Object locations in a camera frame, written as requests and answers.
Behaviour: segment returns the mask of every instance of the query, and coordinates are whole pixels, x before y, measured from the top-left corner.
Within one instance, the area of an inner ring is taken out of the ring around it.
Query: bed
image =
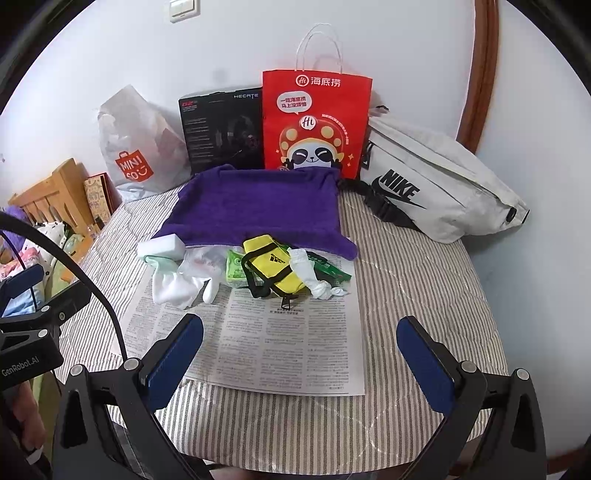
[[[13,195],[8,203],[22,208],[31,223],[66,222],[75,233],[86,235],[95,221],[83,182],[80,166],[70,158],[45,180]]]
[[[122,316],[146,265],[137,242],[160,228],[178,189],[123,204],[82,263]],[[339,199],[341,228],[359,248],[355,261],[363,324],[366,395],[292,397],[249,393],[184,379],[156,413],[179,451],[246,469],[333,474],[371,471],[413,460],[434,433],[433,412],[395,345],[398,319],[415,315],[458,359],[506,374],[495,322],[461,242],[438,244],[382,223],[355,193]],[[60,345],[70,368],[117,368],[113,328],[96,299],[67,322]],[[482,434],[481,412],[472,437]],[[121,423],[118,414],[113,419]]]

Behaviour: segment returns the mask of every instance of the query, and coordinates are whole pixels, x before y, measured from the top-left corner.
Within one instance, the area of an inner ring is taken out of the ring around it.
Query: purple towel
[[[176,233],[188,247],[242,245],[269,234],[299,248],[349,260],[357,247],[340,233],[335,168],[294,171],[206,170],[178,193],[178,202],[154,237]]]
[[[25,211],[22,208],[17,207],[16,205],[9,205],[8,207],[6,207],[4,212],[15,217],[15,218],[18,218],[19,220],[22,220],[23,222],[28,223],[29,225],[31,224]],[[14,245],[14,248],[17,249],[17,252],[20,252],[22,250],[22,246],[25,244],[25,238],[23,236],[17,235],[12,232],[7,232],[7,231],[5,231],[4,234],[12,242],[12,244]],[[6,249],[11,253],[12,257],[16,258],[16,256],[14,255],[14,252],[9,247],[9,245],[5,243],[5,246],[6,246]]]

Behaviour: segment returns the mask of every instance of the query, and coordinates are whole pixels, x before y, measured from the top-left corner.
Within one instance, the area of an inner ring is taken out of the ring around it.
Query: person's hand
[[[29,382],[19,386],[17,396],[12,401],[12,413],[22,426],[23,447],[29,451],[41,448],[45,443],[46,431]]]

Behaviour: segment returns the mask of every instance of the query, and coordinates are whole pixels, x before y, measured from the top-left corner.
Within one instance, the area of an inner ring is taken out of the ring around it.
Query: yellow bag
[[[270,235],[261,235],[244,242],[246,255],[242,257],[242,269],[248,288],[254,298],[268,297],[274,291],[284,299],[282,308],[289,310],[289,300],[305,285],[290,267],[290,256]],[[255,284],[252,272],[257,274],[263,285]]]

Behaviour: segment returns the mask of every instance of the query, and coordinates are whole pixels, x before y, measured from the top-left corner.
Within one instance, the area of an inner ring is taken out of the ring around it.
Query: white bag
[[[360,179],[431,239],[449,244],[525,221],[524,201],[455,140],[390,114],[370,116],[369,126]]]
[[[100,150],[124,202],[164,193],[189,180],[183,140],[131,85],[100,106],[98,121]]]

